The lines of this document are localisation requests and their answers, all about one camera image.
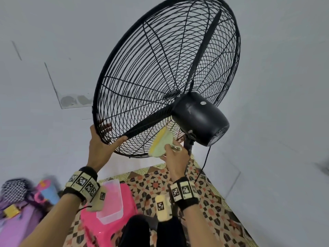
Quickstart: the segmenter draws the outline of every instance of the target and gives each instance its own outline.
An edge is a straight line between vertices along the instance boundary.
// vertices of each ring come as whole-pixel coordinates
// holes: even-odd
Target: electric fan
[[[121,38],[99,76],[93,121],[102,141],[128,140],[116,153],[148,157],[166,126],[191,153],[229,128],[217,108],[239,63],[240,33],[223,0],[166,0]],[[112,130],[104,130],[111,123]]]

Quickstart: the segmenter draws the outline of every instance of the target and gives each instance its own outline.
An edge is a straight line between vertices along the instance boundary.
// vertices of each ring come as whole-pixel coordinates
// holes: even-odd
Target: fan motor housing
[[[228,130],[224,114],[197,92],[181,95],[171,112],[173,120],[192,140],[211,146]]]

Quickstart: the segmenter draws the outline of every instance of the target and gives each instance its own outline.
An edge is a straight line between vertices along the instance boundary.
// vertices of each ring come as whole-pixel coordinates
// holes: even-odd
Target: clear plastic container
[[[96,212],[96,216],[105,225],[122,218],[123,203],[118,179],[109,180],[102,185],[106,187],[107,192],[103,210]]]

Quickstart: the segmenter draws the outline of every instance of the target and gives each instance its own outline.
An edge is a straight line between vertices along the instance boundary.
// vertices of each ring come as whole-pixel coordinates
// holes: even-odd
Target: patterned floor mat
[[[199,165],[192,159],[188,165],[187,177],[190,180],[194,180],[200,171]],[[129,185],[138,211],[140,213],[144,212],[144,214],[149,216],[154,216],[156,213],[154,206],[156,195],[167,193],[167,185],[172,184],[165,164],[114,176],[101,180],[100,183],[116,178]],[[195,183],[195,187],[201,198],[200,209],[213,233],[225,247],[257,247],[247,230],[203,172]],[[151,195],[151,199],[146,200],[148,194]],[[185,221],[181,220],[181,223],[188,240]],[[121,234],[120,231],[114,235],[111,240],[112,246],[118,246]],[[151,247],[156,247],[156,239],[157,234],[152,231],[150,237]],[[76,215],[75,222],[73,222],[69,230],[64,247],[87,247],[84,239],[84,229],[80,221],[80,213]]]

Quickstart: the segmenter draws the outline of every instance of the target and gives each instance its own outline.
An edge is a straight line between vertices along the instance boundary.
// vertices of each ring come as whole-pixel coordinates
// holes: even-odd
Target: black wire grille
[[[139,19],[121,38],[100,74],[93,119],[110,144],[148,115],[171,104],[169,92],[183,93],[191,64],[219,10],[219,24],[187,90],[218,106],[232,83],[240,57],[240,33],[223,0],[166,0]],[[112,131],[103,131],[104,124]],[[126,141],[117,153],[147,157],[158,131],[167,125],[176,139],[184,134],[168,117]]]

